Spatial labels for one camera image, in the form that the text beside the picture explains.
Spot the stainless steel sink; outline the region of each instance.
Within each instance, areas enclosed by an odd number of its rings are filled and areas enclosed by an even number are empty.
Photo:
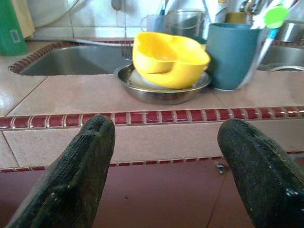
[[[72,46],[56,48],[20,71],[22,75],[112,74],[130,60],[122,58],[121,47]]]
[[[264,71],[303,71],[304,49],[300,47],[271,46],[258,69]]]

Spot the green container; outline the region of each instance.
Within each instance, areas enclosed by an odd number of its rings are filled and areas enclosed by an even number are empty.
[[[0,0],[0,55],[18,56],[27,52],[11,0]]]

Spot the blue cup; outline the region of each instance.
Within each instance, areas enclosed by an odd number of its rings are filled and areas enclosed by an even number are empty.
[[[237,23],[210,24],[206,51],[211,57],[207,73],[215,89],[233,91],[248,81],[260,46],[260,29]]]

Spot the yellow bowl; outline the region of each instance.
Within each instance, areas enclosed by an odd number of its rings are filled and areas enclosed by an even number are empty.
[[[134,39],[136,70],[163,87],[183,89],[191,86],[200,79],[209,62],[204,48],[191,38],[141,32]]]

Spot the red floor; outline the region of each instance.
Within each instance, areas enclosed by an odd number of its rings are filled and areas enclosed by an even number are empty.
[[[253,228],[216,161],[111,167],[94,228]],[[42,171],[0,173],[0,227]]]

